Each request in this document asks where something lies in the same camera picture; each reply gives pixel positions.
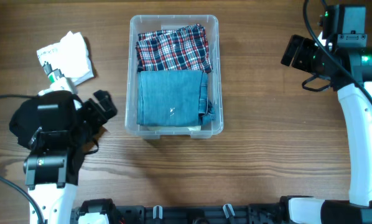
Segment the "white printed shirt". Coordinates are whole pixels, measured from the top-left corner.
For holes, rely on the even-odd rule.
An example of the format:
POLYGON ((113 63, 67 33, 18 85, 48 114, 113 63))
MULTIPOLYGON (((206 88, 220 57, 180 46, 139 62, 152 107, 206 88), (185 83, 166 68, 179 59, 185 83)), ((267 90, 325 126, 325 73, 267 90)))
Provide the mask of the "white printed shirt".
POLYGON ((80 32, 69 31, 60 42, 37 50, 37 57, 52 83, 66 77, 79 85, 94 77, 88 48, 80 32))

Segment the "black garment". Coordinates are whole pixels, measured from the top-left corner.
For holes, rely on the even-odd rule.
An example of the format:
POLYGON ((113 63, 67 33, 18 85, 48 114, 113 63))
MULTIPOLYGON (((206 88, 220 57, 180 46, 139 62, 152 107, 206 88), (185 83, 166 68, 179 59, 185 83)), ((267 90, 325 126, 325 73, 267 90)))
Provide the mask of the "black garment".
POLYGON ((77 185, 78 173, 87 155, 83 146, 96 142, 96 134, 91 133, 90 126, 82 119, 81 108, 77 110, 73 129, 44 132, 37 114, 39 101, 39 96, 25 101, 9 123, 19 145, 30 150, 23 164, 26 185, 30 188, 39 184, 56 184, 58 188, 77 185))

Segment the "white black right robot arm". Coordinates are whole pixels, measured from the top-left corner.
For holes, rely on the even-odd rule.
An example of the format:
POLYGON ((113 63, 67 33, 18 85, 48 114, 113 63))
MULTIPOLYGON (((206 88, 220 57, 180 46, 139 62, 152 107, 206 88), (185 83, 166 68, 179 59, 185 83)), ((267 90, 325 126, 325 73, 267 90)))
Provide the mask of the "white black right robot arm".
POLYGON ((348 200, 292 197, 294 223, 372 223, 372 48, 338 48, 328 57, 314 40, 293 35, 281 63, 328 80, 344 114, 351 166, 348 200))

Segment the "red navy plaid shirt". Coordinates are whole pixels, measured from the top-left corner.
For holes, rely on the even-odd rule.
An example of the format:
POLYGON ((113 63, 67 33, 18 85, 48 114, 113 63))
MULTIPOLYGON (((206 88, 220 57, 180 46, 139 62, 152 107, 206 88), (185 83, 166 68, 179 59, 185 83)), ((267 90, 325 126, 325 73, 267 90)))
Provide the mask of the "red navy plaid shirt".
POLYGON ((137 70, 212 71, 206 30, 201 24, 176 30, 157 30, 138 35, 137 70))

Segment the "blue denim jeans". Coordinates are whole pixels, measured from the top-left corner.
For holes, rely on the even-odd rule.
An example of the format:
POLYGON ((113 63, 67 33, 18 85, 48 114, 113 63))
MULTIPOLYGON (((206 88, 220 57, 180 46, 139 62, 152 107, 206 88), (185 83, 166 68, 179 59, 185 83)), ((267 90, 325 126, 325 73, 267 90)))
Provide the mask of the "blue denim jeans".
POLYGON ((208 99, 208 74, 200 70, 138 73, 137 124, 203 126, 216 119, 208 99))

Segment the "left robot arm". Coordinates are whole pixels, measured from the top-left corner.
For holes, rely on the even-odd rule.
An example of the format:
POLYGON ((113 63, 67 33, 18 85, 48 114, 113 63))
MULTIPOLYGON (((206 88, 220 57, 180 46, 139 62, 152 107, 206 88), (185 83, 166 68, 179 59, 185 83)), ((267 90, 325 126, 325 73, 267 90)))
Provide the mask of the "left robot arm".
POLYGON ((101 127, 118 112, 107 91, 93 95, 80 108, 75 107, 79 97, 69 91, 39 97, 40 126, 24 162, 31 223, 70 223, 79 170, 87 156, 83 147, 96 143, 101 127))

